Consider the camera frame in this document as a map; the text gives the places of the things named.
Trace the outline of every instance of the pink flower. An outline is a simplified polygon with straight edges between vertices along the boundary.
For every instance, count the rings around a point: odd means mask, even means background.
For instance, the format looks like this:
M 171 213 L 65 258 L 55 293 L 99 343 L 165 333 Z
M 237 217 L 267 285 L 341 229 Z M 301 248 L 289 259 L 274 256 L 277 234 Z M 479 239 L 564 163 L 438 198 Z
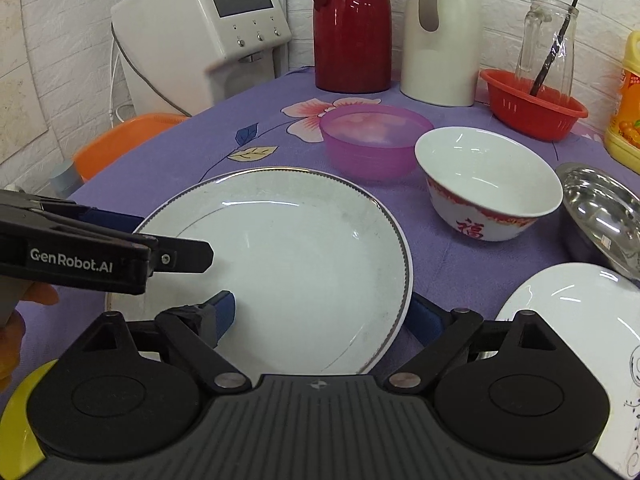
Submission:
M 282 109 L 282 113 L 289 117 L 301 117 L 300 121 L 290 124 L 287 133 L 295 135 L 305 142 L 322 142 L 320 132 L 320 117 L 329 110 L 347 105 L 377 105 L 380 99 L 365 99 L 363 97 L 343 97 L 331 103 L 319 99 L 309 99 Z

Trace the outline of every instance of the red and white bowl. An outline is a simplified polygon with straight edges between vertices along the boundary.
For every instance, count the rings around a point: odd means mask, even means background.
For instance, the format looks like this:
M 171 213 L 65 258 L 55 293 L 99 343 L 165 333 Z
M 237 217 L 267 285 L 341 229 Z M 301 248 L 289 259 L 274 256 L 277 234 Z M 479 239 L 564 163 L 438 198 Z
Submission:
M 562 202 L 562 185 L 536 153 L 502 135 L 449 126 L 415 145 L 431 203 L 456 231 L 479 240 L 515 238 Z

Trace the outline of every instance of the chinese character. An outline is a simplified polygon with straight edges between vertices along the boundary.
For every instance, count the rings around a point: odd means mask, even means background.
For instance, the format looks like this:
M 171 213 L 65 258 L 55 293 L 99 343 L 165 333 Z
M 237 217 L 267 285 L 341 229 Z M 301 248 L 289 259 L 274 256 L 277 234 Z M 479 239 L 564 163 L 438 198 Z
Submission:
M 472 222 L 471 218 L 466 218 L 463 222 L 456 221 L 456 224 L 458 224 L 458 231 L 464 235 L 472 238 L 482 238 L 483 236 L 482 228 L 484 227 L 484 224 Z

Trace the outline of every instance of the black stick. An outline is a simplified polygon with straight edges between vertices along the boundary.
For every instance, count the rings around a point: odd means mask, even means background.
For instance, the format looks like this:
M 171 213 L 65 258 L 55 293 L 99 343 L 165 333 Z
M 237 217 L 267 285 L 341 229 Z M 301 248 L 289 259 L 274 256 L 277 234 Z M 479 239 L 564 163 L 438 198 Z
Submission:
M 567 27 L 569 27 L 569 22 L 571 21 L 571 11 L 575 9 L 575 6 L 577 4 L 578 0 L 574 0 L 574 2 L 571 4 L 571 7 L 569 7 L 569 12 L 566 14 L 562 27 L 560 27 L 560 32 L 558 32 L 558 39 L 554 41 L 554 44 L 551 46 L 551 50 L 546 56 L 545 62 L 540 69 L 540 73 L 536 77 L 536 80 L 533 82 L 533 86 L 531 87 L 531 92 L 529 92 L 529 95 L 533 95 L 533 97 L 538 95 L 538 91 L 540 90 L 542 83 L 545 81 L 546 75 L 549 73 L 551 65 L 556 60 L 558 50 L 560 49 L 560 45 L 562 45 L 562 41 L 564 40 L 564 34 L 566 33 Z

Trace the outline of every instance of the screw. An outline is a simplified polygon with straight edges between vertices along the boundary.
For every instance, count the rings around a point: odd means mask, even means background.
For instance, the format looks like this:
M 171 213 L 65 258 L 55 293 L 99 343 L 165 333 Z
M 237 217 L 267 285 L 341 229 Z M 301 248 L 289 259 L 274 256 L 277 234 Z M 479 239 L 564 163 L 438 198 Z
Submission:
M 389 382 L 396 388 L 415 388 L 420 384 L 420 377 L 411 372 L 400 372 L 389 377 Z
M 213 382 L 220 386 L 220 388 L 232 389 L 242 386 L 246 382 L 246 378 L 244 375 L 236 372 L 225 372 L 216 376 Z

